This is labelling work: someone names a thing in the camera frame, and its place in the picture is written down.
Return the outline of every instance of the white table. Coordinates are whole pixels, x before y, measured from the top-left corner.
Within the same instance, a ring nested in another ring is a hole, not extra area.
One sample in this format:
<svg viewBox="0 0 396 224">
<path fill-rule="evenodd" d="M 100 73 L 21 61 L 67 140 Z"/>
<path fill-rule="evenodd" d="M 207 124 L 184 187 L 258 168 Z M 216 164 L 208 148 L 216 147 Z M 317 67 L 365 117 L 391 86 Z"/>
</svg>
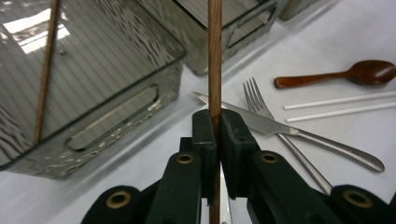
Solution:
<svg viewBox="0 0 396 224">
<path fill-rule="evenodd" d="M 282 91 L 272 83 L 279 76 L 342 71 L 368 59 L 396 63 L 394 8 L 393 0 L 331 0 L 308 9 L 309 13 L 296 20 L 276 22 L 269 34 L 245 49 L 247 56 L 236 55 L 224 64 L 222 100 L 247 107 L 242 82 L 255 77 L 274 117 L 283 123 L 309 113 L 394 102 L 396 98 L 388 98 L 285 111 L 284 105 L 395 91 L 396 80 L 387 86 L 367 88 L 340 79 Z M 176 101 L 139 127 L 140 134 L 124 137 L 65 180 L 0 173 L 1 223 L 79 223 L 105 190 L 118 185 L 144 189 L 161 178 L 168 158 L 178 151 L 180 137 L 191 136 L 191 115 L 204 108 L 192 91 L 206 93 L 207 77 L 196 77 L 186 67 Z M 292 142 L 334 186 L 350 184 L 368 189 L 388 203 L 396 191 L 395 124 L 396 108 L 291 124 L 377 156 L 386 166 L 381 174 L 321 147 L 297 139 Z M 277 137 L 252 133 L 262 149 L 283 155 L 312 188 L 318 189 Z M 232 215 L 233 223 L 250 222 L 246 200 L 232 202 Z M 204 209 L 202 223 L 206 222 Z"/>
</svg>

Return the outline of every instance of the silver cutlery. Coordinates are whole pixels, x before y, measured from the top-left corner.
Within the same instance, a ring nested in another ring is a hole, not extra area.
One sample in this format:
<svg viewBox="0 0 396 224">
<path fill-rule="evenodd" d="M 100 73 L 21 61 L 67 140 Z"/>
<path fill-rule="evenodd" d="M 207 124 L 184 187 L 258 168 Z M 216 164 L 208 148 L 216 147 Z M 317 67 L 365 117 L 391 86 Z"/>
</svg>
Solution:
<svg viewBox="0 0 396 224">
<path fill-rule="evenodd" d="M 195 95 L 203 102 L 208 102 L 207 96 L 198 92 L 195 92 Z M 385 166 L 382 161 L 369 153 L 363 152 L 354 147 L 346 146 L 344 144 L 318 136 L 313 133 L 290 127 L 289 125 L 276 122 L 272 119 L 268 119 L 266 117 L 254 114 L 235 105 L 230 105 L 225 102 L 221 102 L 221 104 L 226 108 L 238 113 L 249 128 L 254 129 L 258 132 L 265 134 L 283 133 L 291 136 L 296 136 L 313 144 L 317 144 L 324 148 L 327 148 L 330 151 L 338 153 L 339 155 L 355 161 L 358 164 L 371 169 L 372 171 L 380 173 L 385 170 Z"/>
<path fill-rule="evenodd" d="M 250 112 L 256 113 L 260 116 L 274 119 L 270 110 L 262 99 L 259 87 L 257 86 L 254 77 L 247 81 L 244 85 L 245 97 L 247 99 L 247 106 Z M 277 137 L 285 144 L 286 147 L 294 154 L 297 160 L 303 165 L 305 170 L 314 178 L 324 193 L 330 195 L 332 192 L 332 184 L 315 168 L 315 166 L 305 157 L 305 155 L 283 134 L 276 133 Z"/>
</svg>

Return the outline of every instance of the knife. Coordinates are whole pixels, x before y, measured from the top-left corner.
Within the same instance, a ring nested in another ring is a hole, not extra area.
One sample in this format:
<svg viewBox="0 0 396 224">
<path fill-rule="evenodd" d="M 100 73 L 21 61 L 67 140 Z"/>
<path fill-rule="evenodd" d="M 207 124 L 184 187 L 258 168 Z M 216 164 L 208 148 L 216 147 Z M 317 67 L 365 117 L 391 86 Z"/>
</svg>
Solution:
<svg viewBox="0 0 396 224">
<path fill-rule="evenodd" d="M 194 94 L 206 104 L 208 103 L 208 97 L 206 95 L 203 95 L 199 92 L 195 92 Z M 225 102 L 221 102 L 221 104 L 227 109 L 233 110 L 241 115 L 246 125 L 249 128 L 254 129 L 258 132 L 265 134 L 283 133 L 290 136 L 296 136 L 311 143 L 325 147 L 330 151 L 333 151 L 340 154 L 341 156 L 355 161 L 372 171 L 381 173 L 385 170 L 384 164 L 377 157 L 358 150 L 354 147 L 349 147 L 333 140 L 315 135 L 313 133 L 290 127 L 289 125 L 282 124 L 266 117 L 251 113 L 250 111 L 247 111 L 235 105 L 230 105 Z"/>
</svg>

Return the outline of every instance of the chopstick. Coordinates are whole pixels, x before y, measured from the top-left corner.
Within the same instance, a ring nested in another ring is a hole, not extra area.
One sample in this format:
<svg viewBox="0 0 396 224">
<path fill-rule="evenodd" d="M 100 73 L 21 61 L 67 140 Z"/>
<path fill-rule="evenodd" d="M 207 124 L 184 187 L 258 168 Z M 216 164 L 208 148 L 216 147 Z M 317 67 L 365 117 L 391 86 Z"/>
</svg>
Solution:
<svg viewBox="0 0 396 224">
<path fill-rule="evenodd" d="M 380 92 L 380 93 L 367 94 L 367 95 L 363 95 L 363 96 L 352 96 L 352 97 L 347 97 L 347 98 L 318 101 L 318 102 L 306 103 L 306 104 L 300 104 L 300 105 L 285 105 L 285 106 L 283 106 L 283 108 L 285 110 L 290 110 L 290 109 L 307 108 L 307 107 L 318 106 L 318 105 L 335 105 L 335 104 L 342 104 L 342 103 L 356 102 L 356 101 L 363 101 L 363 100 L 374 100 L 374 99 L 381 99 L 381 98 L 387 98 L 387 97 L 393 97 L 393 96 L 396 96 L 396 91 L 384 91 L 384 92 Z"/>
<path fill-rule="evenodd" d="M 42 129 L 43 129 L 44 110 L 46 107 L 48 85 L 50 83 L 52 54 L 54 51 L 56 33 L 58 28 L 59 7 L 60 7 L 60 0 L 52 0 L 50 18 L 49 18 L 49 34 L 47 36 L 47 46 L 46 46 L 46 53 L 43 64 L 43 73 L 41 76 L 40 93 L 38 96 L 37 117 L 35 120 L 34 145 L 36 145 L 40 141 Z"/>
<path fill-rule="evenodd" d="M 221 112 L 221 0 L 208 1 L 208 39 L 209 39 L 209 112 L 218 145 L 217 170 L 215 183 L 215 199 L 209 208 L 209 223 L 218 224 L 220 221 L 220 112 Z"/>
<path fill-rule="evenodd" d="M 307 115 L 307 116 L 302 116 L 302 117 L 297 117 L 297 118 L 286 119 L 286 122 L 291 123 L 291 122 L 295 122 L 295 121 L 302 121 L 302 120 L 308 120 L 308 119 L 321 119 L 321 118 L 327 118 L 327 117 L 333 117 L 333 116 L 339 116 L 339 115 L 360 113 L 360 112 L 379 110 L 379 109 L 387 109 L 387 108 L 392 108 L 392 107 L 396 107 L 396 102 L 390 102 L 390 103 L 385 103 L 385 104 L 380 104 L 380 105 L 367 105 L 367 106 L 362 106 L 362 107 L 332 111 L 332 112 L 321 113 L 321 114 L 316 114 L 316 115 Z"/>
</svg>

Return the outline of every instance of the wooden spoon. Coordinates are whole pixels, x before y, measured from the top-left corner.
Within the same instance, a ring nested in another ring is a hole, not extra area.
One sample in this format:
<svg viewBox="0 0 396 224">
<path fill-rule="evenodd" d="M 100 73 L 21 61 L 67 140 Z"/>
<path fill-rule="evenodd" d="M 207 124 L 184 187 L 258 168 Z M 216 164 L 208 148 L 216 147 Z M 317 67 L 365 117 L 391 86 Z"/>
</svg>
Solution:
<svg viewBox="0 0 396 224">
<path fill-rule="evenodd" d="M 396 66 L 393 63 L 371 60 L 355 63 L 349 70 L 340 73 L 303 77 L 277 77 L 274 84 L 277 89 L 286 89 L 344 77 L 361 85 L 374 86 L 388 83 L 395 76 Z"/>
</svg>

